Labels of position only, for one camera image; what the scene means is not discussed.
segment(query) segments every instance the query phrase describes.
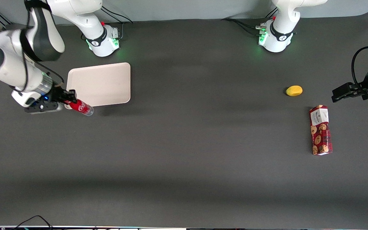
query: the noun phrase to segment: gray wall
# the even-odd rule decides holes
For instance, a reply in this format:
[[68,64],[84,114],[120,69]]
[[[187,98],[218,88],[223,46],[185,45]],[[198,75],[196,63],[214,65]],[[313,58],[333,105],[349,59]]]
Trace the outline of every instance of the gray wall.
[[[270,0],[104,0],[108,9],[121,13],[134,21],[171,19],[262,18],[274,6]],[[329,0],[323,5],[303,7],[304,18],[357,16],[368,12],[368,0]],[[0,0],[0,12],[12,22],[25,24],[26,10],[23,0]],[[114,22],[102,11],[99,19]],[[57,24],[68,24],[55,18]]]

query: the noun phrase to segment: green indicator light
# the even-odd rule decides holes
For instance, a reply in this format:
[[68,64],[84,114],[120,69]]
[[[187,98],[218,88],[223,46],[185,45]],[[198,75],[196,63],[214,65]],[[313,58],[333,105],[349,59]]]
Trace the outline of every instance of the green indicator light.
[[89,45],[89,49],[92,50],[92,47],[90,46],[90,44],[87,40],[86,40],[86,43]]

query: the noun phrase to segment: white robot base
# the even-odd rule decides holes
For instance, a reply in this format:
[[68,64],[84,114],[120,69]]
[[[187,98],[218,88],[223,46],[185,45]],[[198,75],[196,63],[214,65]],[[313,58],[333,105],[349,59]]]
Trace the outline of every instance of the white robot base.
[[105,38],[100,43],[86,39],[89,49],[98,57],[107,57],[120,48],[119,30],[109,25],[103,27],[106,33]]
[[290,44],[293,33],[291,33],[289,36],[281,35],[279,38],[277,38],[270,30],[272,23],[273,20],[270,19],[256,27],[260,34],[258,45],[263,46],[270,52],[279,53]]

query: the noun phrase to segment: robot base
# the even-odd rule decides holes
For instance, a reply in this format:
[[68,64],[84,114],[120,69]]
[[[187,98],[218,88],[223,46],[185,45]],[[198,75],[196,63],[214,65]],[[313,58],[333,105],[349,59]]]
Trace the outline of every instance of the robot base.
[[[261,23],[262,28],[270,28],[273,20],[268,20],[267,22]],[[265,49],[273,53],[279,53],[283,51],[289,44],[292,38],[291,34],[284,41],[278,41],[278,39],[270,32],[270,30],[265,29],[260,31],[261,36],[259,37],[258,44],[262,45]]]
[[89,49],[98,57],[107,57],[120,48],[119,30],[109,25],[104,25],[104,28],[107,30],[107,36],[100,45],[95,46],[86,40]]

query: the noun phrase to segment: red can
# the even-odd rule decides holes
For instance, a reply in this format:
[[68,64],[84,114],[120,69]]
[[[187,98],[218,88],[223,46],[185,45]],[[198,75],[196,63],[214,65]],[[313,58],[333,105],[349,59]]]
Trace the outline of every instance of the red can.
[[79,99],[78,99],[77,103],[73,103],[73,102],[70,102],[70,101],[64,101],[64,102],[67,103],[73,110],[81,112],[86,116],[92,116],[93,115],[93,112],[94,112],[93,107],[86,104],[85,102],[82,102]]

